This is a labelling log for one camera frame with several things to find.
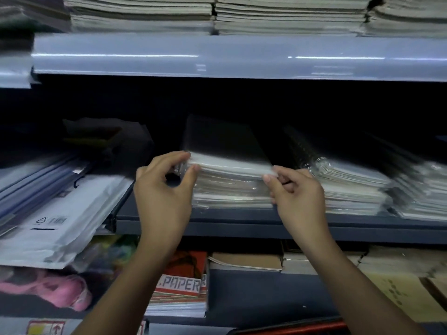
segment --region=left hand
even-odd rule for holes
[[[189,167],[175,188],[166,185],[166,174],[190,157],[188,152],[173,151],[137,169],[134,193],[141,222],[140,244],[169,251],[178,246],[191,216],[192,193],[200,167]]]

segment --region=hand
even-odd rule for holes
[[[300,247],[331,238],[326,222],[325,191],[307,169],[274,166],[279,175],[264,175],[282,223]]]
[[[190,153],[173,151],[137,169],[134,193],[141,221],[140,244],[155,244],[169,251],[178,246],[191,216],[193,187],[200,167],[189,167],[175,188],[166,185],[166,174],[190,157]]]

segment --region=forearm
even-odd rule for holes
[[[426,334],[349,261],[329,234],[325,242],[302,248],[352,334]]]
[[[135,335],[171,254],[170,249],[140,242],[123,272],[73,335]]]

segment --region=pink item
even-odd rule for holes
[[[59,276],[45,269],[16,267],[8,267],[8,272],[9,277],[0,281],[1,292],[37,295],[56,307],[76,311],[87,309],[92,301],[84,279],[78,275]]]

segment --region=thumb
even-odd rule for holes
[[[273,175],[263,175],[262,179],[264,180],[267,187],[269,187],[270,191],[275,195],[275,198],[287,194],[287,191],[282,186],[282,183]]]
[[[198,164],[193,164],[191,167],[189,167],[185,173],[185,176],[183,176],[183,180],[178,188],[192,196],[194,184],[197,180],[199,171],[200,166]]]

